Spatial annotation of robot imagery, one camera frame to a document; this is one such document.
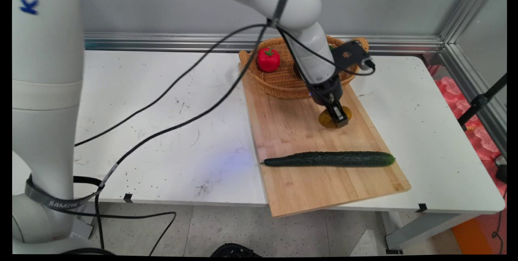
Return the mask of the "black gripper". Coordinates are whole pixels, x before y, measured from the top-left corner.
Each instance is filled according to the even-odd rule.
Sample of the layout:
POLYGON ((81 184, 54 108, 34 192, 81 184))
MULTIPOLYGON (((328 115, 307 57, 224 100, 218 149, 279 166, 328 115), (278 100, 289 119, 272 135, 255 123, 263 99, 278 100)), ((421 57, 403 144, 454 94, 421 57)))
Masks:
POLYGON ((317 105, 326 106, 326 127, 340 128, 348 125, 348 115, 339 102, 344 93, 339 75, 320 84, 309 84, 309 91, 317 105))

